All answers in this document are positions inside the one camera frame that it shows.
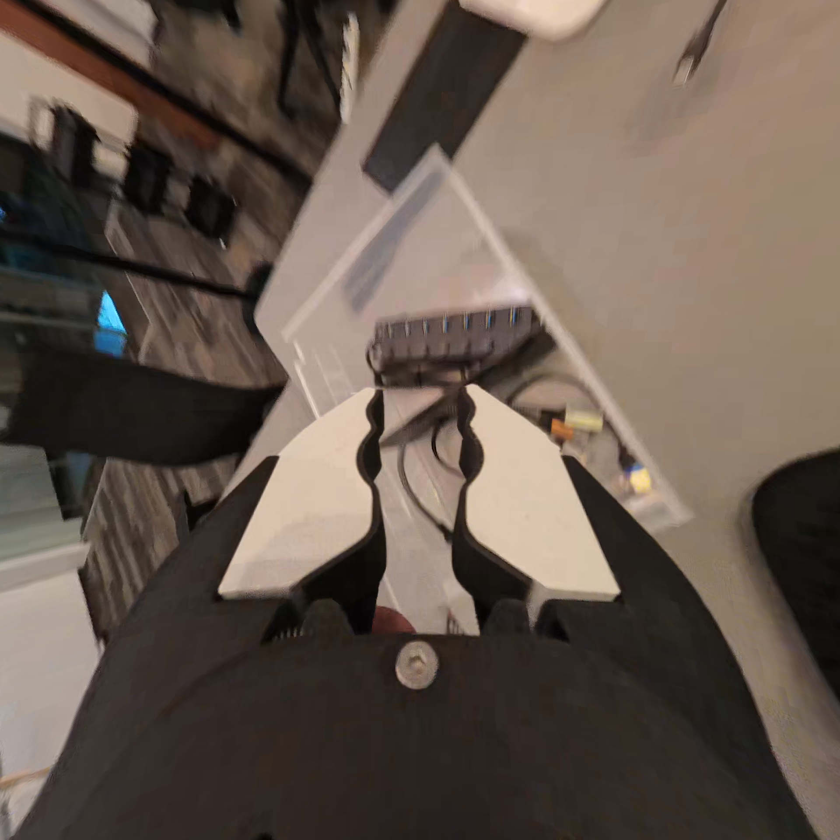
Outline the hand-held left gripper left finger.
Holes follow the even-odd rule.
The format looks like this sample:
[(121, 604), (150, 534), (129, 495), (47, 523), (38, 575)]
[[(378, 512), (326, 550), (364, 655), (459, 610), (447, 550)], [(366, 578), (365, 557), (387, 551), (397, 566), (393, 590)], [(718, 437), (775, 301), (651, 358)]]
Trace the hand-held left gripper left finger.
[(386, 568), (375, 484), (383, 429), (383, 392), (366, 387), (283, 447), (219, 583), (221, 598), (375, 607)]

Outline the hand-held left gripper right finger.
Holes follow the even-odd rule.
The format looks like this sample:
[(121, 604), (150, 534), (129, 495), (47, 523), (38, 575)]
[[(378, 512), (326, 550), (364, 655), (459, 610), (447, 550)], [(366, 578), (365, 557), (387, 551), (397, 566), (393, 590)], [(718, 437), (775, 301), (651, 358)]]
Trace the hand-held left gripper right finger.
[(478, 612), (503, 600), (614, 602), (620, 586), (559, 447), (477, 385), (458, 394), (457, 582)]

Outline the black multi-port hub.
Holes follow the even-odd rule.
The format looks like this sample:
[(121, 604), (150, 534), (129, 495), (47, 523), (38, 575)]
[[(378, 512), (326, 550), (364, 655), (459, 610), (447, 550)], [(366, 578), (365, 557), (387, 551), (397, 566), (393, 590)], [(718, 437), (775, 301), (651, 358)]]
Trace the black multi-port hub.
[(540, 316), (524, 304), (434, 312), (378, 321), (364, 357), (383, 387), (442, 386), (514, 359), (545, 336)]

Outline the clear plastic storage bin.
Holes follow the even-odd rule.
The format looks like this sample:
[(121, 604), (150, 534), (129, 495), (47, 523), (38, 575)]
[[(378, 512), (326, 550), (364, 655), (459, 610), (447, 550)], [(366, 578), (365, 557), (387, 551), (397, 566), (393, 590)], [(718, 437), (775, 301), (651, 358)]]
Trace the clear plastic storage bin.
[[(348, 209), (353, 221), (365, 218), (366, 226), (326, 260), (338, 246), (338, 228), (309, 225), (312, 241), (295, 261), (292, 245), (303, 233), (303, 224), (297, 225), (255, 315), (313, 418), (375, 383), (364, 354), (378, 321), (523, 304), (540, 316), (546, 336), (475, 378), (508, 394), (537, 376), (513, 398), (514, 406), (535, 410), (538, 398), (557, 397), (572, 414), (600, 417), (600, 432), (574, 430), (583, 441), (572, 444), (572, 453), (649, 532), (690, 519), (580, 345), (439, 148), (425, 153), (376, 213), (362, 214), (360, 201), (335, 198), (329, 205)], [(394, 438), (392, 446), (428, 440), (437, 417), (452, 413), (460, 383), (385, 387), (385, 433)]]

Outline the black office chair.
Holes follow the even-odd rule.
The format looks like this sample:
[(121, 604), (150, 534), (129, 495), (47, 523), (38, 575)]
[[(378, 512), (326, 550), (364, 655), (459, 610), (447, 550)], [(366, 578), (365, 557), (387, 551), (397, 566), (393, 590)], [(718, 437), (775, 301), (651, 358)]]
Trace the black office chair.
[(2, 444), (200, 466), (241, 457), (285, 386), (220, 385), (105, 353), (44, 346), (24, 357)]

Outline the black utility cart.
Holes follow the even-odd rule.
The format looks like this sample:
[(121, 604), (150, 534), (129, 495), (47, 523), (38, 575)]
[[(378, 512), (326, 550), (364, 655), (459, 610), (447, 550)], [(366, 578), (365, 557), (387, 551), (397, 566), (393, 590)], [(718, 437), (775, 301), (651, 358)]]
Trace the black utility cart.
[(29, 119), (36, 144), (41, 122), (49, 121), (46, 159), (71, 186), (113, 198), (142, 217), (189, 228), (221, 249), (229, 247), (238, 203), (217, 179), (188, 171), (170, 152), (146, 141), (125, 143), (99, 131), (64, 102), (35, 104)]

